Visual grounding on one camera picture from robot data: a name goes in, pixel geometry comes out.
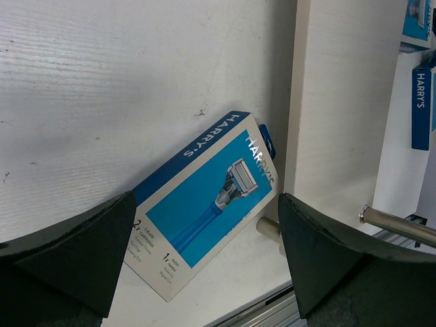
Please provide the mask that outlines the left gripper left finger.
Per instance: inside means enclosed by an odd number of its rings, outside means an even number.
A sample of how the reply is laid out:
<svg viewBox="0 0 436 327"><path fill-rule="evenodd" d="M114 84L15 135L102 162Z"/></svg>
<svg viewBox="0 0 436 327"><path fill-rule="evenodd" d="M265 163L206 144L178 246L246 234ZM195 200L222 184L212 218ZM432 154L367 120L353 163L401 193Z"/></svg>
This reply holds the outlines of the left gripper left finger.
<svg viewBox="0 0 436 327"><path fill-rule="evenodd" d="M1 243L1 325L101 326L135 214L136 199L128 191Z"/></svg>

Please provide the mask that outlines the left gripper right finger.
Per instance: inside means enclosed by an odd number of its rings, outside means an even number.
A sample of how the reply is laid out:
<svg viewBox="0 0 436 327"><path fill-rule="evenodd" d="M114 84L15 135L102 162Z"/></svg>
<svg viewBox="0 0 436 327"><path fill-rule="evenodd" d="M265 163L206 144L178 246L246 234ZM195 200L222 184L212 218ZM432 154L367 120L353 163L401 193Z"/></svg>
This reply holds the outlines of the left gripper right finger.
<svg viewBox="0 0 436 327"><path fill-rule="evenodd" d="M279 224L309 326L434 326L435 256L369 236L288 193Z"/></svg>

